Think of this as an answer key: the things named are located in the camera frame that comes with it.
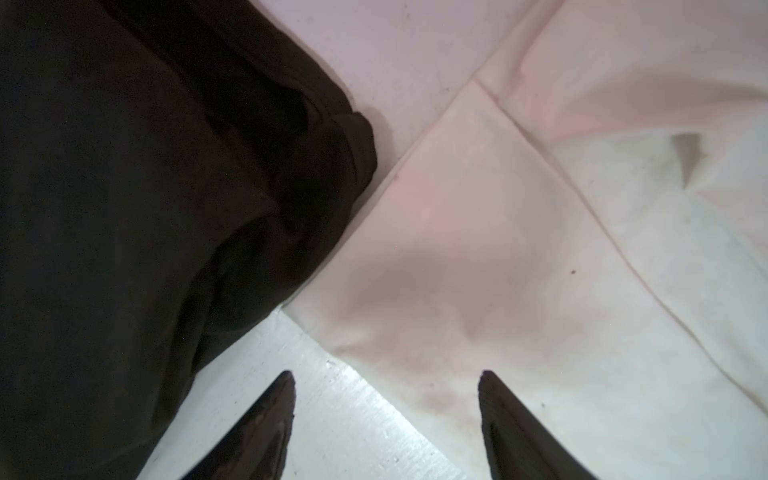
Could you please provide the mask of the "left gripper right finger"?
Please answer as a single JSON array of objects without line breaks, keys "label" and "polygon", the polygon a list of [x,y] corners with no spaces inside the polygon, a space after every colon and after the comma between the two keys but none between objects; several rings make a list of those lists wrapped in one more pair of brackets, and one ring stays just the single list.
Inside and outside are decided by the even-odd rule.
[{"label": "left gripper right finger", "polygon": [[482,373],[478,399],[493,480],[595,480],[494,372]]}]

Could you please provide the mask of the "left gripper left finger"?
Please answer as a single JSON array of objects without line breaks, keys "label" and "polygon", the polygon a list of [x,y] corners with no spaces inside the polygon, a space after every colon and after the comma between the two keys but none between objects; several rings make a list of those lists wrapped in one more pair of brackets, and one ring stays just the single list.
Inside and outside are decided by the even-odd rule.
[{"label": "left gripper left finger", "polygon": [[295,404],[294,377],[283,371],[184,480],[279,480]]}]

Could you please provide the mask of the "white t shirt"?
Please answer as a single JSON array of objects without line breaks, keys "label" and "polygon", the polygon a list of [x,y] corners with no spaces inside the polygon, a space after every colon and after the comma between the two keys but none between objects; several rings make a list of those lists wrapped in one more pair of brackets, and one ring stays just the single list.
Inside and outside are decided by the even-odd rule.
[{"label": "white t shirt", "polygon": [[472,478],[485,370],[598,478],[765,478],[766,3],[535,2],[288,313]]}]

